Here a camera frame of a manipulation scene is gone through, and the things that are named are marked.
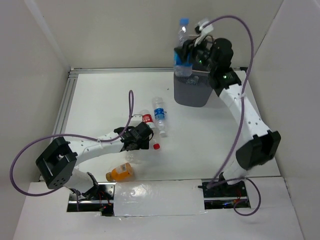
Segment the blue cap water bottle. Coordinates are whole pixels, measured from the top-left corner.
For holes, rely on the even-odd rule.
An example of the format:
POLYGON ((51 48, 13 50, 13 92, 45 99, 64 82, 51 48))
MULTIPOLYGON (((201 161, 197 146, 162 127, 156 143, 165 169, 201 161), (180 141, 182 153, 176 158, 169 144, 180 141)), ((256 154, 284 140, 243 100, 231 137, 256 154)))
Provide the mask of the blue cap water bottle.
POLYGON ((176 77, 189 77, 192 75, 192 64, 189 62, 189 55, 185 42, 189 40, 187 27, 189 18, 181 18, 177 34, 177 46, 174 48, 174 75, 176 77))

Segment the clear unlabelled plastic bottle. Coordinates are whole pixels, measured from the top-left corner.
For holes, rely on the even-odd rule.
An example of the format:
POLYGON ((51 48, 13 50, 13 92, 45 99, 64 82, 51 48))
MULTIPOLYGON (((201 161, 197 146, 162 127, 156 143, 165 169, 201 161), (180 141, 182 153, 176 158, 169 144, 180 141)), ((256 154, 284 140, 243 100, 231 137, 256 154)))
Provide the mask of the clear unlabelled plastic bottle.
POLYGON ((126 160, 127 162, 133 163, 133 162, 136 161, 136 156, 135 156, 135 154, 133 154, 133 153, 127 152, 127 153, 126 153, 126 156, 125 156, 125 160, 126 160))

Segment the red label red cap bottle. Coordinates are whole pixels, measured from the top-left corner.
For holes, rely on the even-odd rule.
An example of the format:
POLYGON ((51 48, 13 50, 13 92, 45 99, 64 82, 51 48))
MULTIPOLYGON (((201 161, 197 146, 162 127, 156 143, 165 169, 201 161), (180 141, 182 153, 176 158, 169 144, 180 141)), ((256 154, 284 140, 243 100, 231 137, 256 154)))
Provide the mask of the red label red cap bottle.
POLYGON ((142 121, 153 131, 153 134, 149 137, 149 147, 153 150, 159 150, 161 148, 159 131, 154 123, 151 113, 144 109, 140 111, 140 114, 142 115, 142 121))

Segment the orange juice bottle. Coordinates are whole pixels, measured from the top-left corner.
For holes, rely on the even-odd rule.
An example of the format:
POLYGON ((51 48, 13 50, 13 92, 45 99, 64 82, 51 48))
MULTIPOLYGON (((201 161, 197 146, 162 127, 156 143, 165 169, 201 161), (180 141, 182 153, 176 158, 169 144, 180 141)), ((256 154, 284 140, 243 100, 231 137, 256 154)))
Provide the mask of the orange juice bottle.
POLYGON ((105 175, 106 180, 109 182, 123 182, 133 176, 134 170, 128 162, 119 165, 105 175))

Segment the blue label clear bottle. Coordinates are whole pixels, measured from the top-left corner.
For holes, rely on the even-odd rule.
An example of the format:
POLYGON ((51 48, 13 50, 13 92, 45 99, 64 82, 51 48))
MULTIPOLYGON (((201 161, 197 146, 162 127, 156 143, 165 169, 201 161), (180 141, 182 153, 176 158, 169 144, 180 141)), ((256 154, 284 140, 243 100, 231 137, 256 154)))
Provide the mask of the blue label clear bottle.
POLYGON ((160 137, 167 136, 167 120, 166 120, 166 113, 164 109, 164 101, 161 97, 154 97, 152 99, 152 106, 153 106, 153 114, 155 119, 155 124, 159 130, 160 137))

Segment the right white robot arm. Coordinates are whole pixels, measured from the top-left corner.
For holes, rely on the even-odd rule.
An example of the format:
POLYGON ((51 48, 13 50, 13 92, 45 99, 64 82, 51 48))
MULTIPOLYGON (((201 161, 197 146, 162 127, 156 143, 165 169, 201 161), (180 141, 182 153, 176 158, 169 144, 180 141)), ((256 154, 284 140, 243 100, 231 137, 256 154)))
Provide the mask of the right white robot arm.
POLYGON ((232 44, 225 38, 217 38, 211 47, 207 40, 196 44, 186 40, 174 48, 178 62, 194 64, 208 72, 208 82, 216 95, 229 108, 238 123, 236 143, 231 147, 230 165, 224 165, 216 175, 218 190, 223 196, 230 196, 236 184, 257 166, 274 159, 281 141, 278 131, 272 131, 258 115, 245 94, 245 84, 231 68, 232 44))

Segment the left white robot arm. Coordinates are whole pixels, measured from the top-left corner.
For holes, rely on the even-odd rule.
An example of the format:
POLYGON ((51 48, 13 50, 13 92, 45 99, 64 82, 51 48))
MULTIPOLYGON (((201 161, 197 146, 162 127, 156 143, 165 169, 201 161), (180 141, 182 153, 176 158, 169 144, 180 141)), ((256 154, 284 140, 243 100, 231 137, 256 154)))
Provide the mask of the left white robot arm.
POLYGON ((90 172, 76 166, 90 159, 123 151, 147 150, 153 130, 144 122, 127 129, 119 127, 97 140, 55 138, 35 161, 48 189, 66 187, 88 200, 97 197, 101 189, 90 172))

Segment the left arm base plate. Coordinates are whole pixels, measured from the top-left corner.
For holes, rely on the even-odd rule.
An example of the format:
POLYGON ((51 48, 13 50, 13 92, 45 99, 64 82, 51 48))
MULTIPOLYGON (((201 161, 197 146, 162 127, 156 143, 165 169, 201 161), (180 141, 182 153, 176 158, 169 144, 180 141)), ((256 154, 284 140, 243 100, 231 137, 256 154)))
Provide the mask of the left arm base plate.
POLYGON ((67 212, 95 212, 105 217, 114 216, 115 182, 100 182, 97 194, 89 199, 70 191, 67 212))

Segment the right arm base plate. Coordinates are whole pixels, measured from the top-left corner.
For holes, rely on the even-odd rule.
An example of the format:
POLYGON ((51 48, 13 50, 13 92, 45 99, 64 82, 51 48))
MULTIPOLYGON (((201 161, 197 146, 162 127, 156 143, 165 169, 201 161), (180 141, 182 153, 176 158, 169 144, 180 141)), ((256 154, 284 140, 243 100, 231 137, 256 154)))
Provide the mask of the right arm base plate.
POLYGON ((251 207, 243 181, 234 185, 224 183, 210 189, 207 188, 208 184, 209 181, 205 180, 198 186, 203 192, 205 210, 232 209, 236 203, 236 208, 251 207))

